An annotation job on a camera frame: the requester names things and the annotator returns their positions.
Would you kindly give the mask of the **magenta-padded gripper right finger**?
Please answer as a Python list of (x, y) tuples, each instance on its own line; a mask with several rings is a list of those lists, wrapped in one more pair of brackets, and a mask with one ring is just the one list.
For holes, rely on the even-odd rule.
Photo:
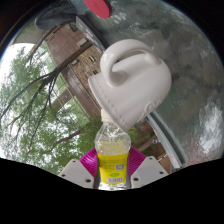
[(131, 148), (128, 156), (128, 187), (140, 188), (157, 181), (168, 173), (154, 156), (146, 157), (135, 148)]

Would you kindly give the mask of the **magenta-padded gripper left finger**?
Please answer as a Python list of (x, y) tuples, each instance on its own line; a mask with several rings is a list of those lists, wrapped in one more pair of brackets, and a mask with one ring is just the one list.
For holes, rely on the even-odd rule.
[(91, 149), (80, 159), (70, 160), (59, 177), (84, 188), (97, 189), (100, 177), (96, 150)]

